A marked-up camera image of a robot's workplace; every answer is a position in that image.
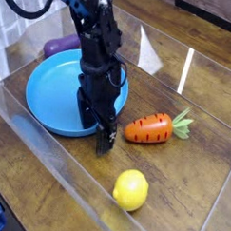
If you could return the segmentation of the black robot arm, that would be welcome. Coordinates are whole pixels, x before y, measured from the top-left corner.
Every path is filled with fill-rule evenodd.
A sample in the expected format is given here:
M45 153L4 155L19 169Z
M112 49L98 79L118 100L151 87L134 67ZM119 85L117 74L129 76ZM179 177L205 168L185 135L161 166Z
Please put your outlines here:
M23 10L14 0L5 0L17 15L37 19L49 10L53 0L38 11ZM125 79L127 66L117 54L122 32L114 18L113 0L61 0L69 6L71 18L80 39L81 74L77 92L83 127L97 126L96 153L105 155L114 146L117 135L115 101Z

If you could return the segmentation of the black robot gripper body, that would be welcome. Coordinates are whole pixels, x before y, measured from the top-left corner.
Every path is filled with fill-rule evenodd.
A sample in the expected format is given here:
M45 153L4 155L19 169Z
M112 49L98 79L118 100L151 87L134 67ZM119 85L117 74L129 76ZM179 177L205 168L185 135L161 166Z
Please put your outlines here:
M114 102L121 93L121 65L94 67L81 63L80 88L84 91L98 124L116 124Z

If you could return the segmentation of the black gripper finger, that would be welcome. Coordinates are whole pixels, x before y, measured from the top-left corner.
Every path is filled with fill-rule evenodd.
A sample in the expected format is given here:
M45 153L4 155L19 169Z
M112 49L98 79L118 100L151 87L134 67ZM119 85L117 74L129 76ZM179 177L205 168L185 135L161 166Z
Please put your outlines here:
M89 101L81 88L78 89L77 92L77 103L83 128L88 129L92 126L95 126L97 120L95 119Z
M104 156L114 146L116 135L116 123L98 124L96 137L96 153L98 156Z

